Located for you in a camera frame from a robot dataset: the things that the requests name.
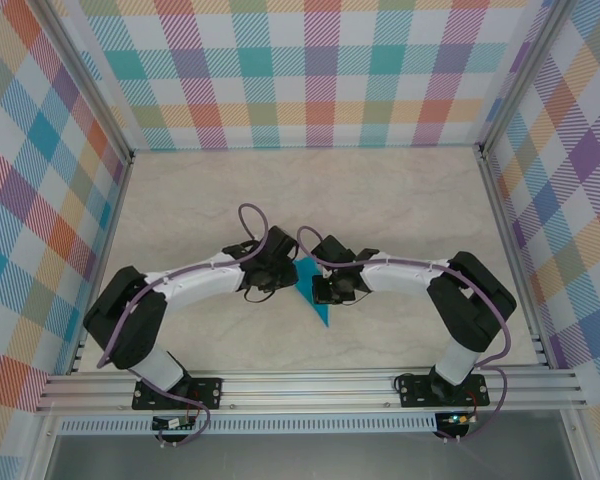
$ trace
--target beige marble floor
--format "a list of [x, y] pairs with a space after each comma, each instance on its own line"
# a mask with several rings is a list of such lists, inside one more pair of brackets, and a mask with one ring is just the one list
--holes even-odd
[[[126, 265], [165, 270], [245, 240], [236, 216], [245, 201], [289, 232], [310, 224], [354, 251], [431, 259], [469, 250], [514, 289], [469, 148], [140, 154], [105, 282]], [[508, 323], [513, 348], [500, 363], [535, 363], [520, 308]], [[241, 294], [207, 299], [167, 317], [159, 335], [191, 369], [428, 366], [448, 340], [428, 298], [376, 293], [332, 307], [327, 329], [294, 288], [260, 305]], [[489, 352], [501, 347], [500, 335]], [[81, 370], [100, 354], [90, 339]]]

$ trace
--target plaid backdrop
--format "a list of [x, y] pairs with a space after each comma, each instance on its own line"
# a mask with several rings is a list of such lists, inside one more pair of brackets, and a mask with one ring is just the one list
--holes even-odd
[[491, 161], [551, 346], [581, 374], [600, 440], [600, 0], [580, 0]]
[[67, 361], [122, 170], [25, 0], [0, 0], [0, 480]]
[[55, 4], [131, 141], [135, 125], [153, 150], [473, 144], [518, 20], [542, 3], [81, 0], [76, 28], [77, 1]]

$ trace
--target teal triangular object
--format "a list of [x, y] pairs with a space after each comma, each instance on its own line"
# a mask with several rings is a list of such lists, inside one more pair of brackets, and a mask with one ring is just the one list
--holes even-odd
[[325, 326], [329, 326], [329, 306], [317, 305], [313, 303], [313, 295], [311, 293], [312, 282], [311, 277], [314, 275], [322, 275], [318, 270], [318, 265], [311, 258], [306, 257], [295, 262], [296, 270], [298, 271], [298, 283], [296, 288], [302, 294], [307, 302], [311, 304], [316, 313], [320, 316]]

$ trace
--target blue triangle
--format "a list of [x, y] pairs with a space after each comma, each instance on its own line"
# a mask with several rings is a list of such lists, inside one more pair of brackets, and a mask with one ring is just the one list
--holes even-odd
[[311, 258], [306, 257], [295, 262], [296, 270], [298, 271], [298, 283], [296, 288], [302, 294], [307, 302], [311, 304], [316, 313], [320, 316], [325, 326], [329, 326], [329, 306], [328, 305], [317, 305], [313, 303], [312, 281], [311, 277], [314, 275], [322, 275], [322, 272], [318, 270], [318, 265]]

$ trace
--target gray floor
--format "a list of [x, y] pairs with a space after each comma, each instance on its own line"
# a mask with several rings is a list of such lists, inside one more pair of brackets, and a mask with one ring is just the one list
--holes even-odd
[[181, 448], [147, 437], [61, 437], [48, 480], [571, 480], [558, 412], [506, 412], [482, 436], [205, 435]]
[[[439, 259], [468, 250], [514, 290], [470, 148], [140, 154], [105, 283], [126, 265], [166, 270], [245, 240], [236, 215], [245, 201], [294, 235], [309, 224], [354, 251]], [[257, 231], [258, 218], [248, 220]], [[513, 349], [500, 363], [535, 363], [521, 309], [509, 327]], [[207, 299], [167, 317], [159, 335], [197, 370], [428, 366], [448, 339], [428, 298], [373, 294], [332, 308], [327, 329], [294, 288], [261, 305], [241, 294]], [[499, 337], [489, 352], [501, 348]], [[95, 370], [100, 355], [89, 341], [80, 369]]]

